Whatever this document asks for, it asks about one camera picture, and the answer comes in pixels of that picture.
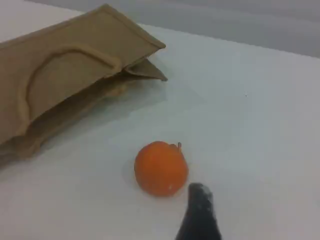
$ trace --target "black plastic piece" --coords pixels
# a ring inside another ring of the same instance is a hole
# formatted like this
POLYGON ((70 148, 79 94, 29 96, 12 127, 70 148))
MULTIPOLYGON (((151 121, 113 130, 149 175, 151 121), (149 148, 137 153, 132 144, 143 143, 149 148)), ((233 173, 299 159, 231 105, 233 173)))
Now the black plastic piece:
POLYGON ((175 240, 222 240, 213 194, 201 183, 189 185, 187 210, 175 240))

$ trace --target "table surface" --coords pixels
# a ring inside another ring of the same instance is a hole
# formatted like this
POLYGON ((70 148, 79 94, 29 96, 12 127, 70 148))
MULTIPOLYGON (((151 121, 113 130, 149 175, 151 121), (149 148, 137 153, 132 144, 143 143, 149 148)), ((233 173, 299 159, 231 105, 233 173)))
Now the table surface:
MULTIPOLYGON (((0 3, 0 41, 80 12, 0 3)), ((320 59, 143 25, 169 78, 103 102, 0 172, 2 240, 172 240, 187 205, 144 194, 139 149, 182 142, 225 240, 320 238, 320 59)))

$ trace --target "gray wall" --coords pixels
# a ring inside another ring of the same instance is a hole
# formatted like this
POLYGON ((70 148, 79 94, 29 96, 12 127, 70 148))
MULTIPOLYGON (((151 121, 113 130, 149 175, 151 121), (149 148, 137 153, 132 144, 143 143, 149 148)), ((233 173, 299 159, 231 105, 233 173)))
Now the gray wall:
POLYGON ((109 3, 133 20, 320 57, 320 0, 33 0, 91 10, 109 3))

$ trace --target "orange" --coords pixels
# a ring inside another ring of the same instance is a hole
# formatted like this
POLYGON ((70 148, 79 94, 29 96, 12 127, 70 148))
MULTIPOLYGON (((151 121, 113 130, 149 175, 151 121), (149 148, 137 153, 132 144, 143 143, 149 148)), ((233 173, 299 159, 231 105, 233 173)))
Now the orange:
POLYGON ((134 172, 145 192, 157 197, 174 195, 186 183, 189 172, 181 143, 155 141, 143 147, 135 158, 134 172))

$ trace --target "white table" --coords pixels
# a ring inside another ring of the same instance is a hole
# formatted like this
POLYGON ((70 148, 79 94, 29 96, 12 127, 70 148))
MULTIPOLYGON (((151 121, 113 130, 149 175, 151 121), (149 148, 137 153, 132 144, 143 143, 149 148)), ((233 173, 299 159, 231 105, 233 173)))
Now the white table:
MULTIPOLYGON (((0 41, 80 14, 0 3, 0 41)), ((156 199, 133 176, 147 143, 182 142, 213 190, 225 240, 320 239, 320 59, 143 26, 167 44, 145 82, 0 172, 1 240, 172 240, 186 188, 156 199)))

